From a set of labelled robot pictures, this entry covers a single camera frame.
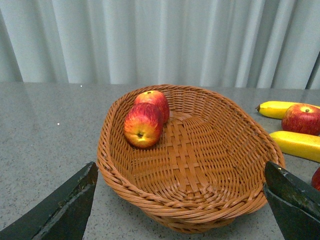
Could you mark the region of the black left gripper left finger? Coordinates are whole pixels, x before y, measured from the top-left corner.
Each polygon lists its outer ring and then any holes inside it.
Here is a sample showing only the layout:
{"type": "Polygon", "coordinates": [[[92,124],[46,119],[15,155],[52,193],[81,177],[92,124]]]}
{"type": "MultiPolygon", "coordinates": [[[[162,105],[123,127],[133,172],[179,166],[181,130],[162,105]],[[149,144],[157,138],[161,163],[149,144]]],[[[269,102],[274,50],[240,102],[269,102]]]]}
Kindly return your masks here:
{"type": "Polygon", "coordinates": [[[18,220],[2,240],[81,240],[91,215],[98,168],[89,162],[18,220]]]}

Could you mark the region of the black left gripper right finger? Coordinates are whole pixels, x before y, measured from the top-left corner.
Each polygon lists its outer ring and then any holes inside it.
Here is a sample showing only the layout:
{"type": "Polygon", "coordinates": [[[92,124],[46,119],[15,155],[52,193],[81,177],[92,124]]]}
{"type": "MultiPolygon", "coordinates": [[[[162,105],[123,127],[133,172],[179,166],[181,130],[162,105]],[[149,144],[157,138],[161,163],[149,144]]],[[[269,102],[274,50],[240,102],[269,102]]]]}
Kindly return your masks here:
{"type": "Polygon", "coordinates": [[[286,240],[320,238],[320,191],[278,164],[265,164],[264,195],[286,240]]]}

